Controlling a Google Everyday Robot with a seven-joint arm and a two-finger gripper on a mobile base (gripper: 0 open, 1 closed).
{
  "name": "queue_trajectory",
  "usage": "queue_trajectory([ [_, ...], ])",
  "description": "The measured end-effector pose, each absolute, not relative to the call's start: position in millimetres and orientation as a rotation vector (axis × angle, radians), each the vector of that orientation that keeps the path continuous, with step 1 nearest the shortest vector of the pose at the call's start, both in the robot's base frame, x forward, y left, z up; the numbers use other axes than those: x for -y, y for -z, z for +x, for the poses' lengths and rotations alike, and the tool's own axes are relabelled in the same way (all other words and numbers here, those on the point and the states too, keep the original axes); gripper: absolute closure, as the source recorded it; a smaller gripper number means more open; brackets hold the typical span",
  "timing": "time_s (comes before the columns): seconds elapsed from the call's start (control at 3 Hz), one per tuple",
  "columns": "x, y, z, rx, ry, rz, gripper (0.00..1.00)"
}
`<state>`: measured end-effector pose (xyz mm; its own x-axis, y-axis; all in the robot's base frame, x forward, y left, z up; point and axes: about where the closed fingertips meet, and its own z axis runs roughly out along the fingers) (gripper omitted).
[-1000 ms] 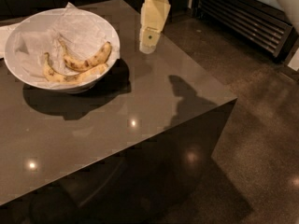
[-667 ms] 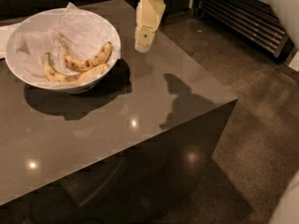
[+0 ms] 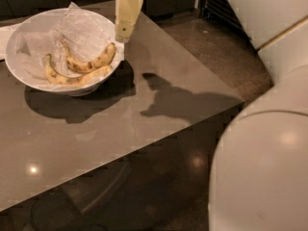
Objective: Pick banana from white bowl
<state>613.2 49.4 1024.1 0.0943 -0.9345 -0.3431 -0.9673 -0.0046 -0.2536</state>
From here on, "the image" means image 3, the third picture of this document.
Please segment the cream flat gripper finger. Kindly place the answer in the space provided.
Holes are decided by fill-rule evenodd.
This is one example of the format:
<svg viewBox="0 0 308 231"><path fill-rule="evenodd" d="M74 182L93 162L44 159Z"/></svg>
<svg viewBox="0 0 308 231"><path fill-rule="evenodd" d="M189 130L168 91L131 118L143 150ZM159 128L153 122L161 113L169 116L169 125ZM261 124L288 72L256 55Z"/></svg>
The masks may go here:
<svg viewBox="0 0 308 231"><path fill-rule="evenodd" d="M115 0L115 40L127 43L138 21L143 0Z"/></svg>

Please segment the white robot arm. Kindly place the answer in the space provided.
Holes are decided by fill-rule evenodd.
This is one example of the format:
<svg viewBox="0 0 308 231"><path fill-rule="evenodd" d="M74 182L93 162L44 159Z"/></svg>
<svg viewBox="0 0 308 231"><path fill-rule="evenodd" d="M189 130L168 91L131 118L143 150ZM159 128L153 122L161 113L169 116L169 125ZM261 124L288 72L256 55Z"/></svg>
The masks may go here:
<svg viewBox="0 0 308 231"><path fill-rule="evenodd" d="M308 0L227 0L272 87L227 126L205 231L308 231Z"/></svg>

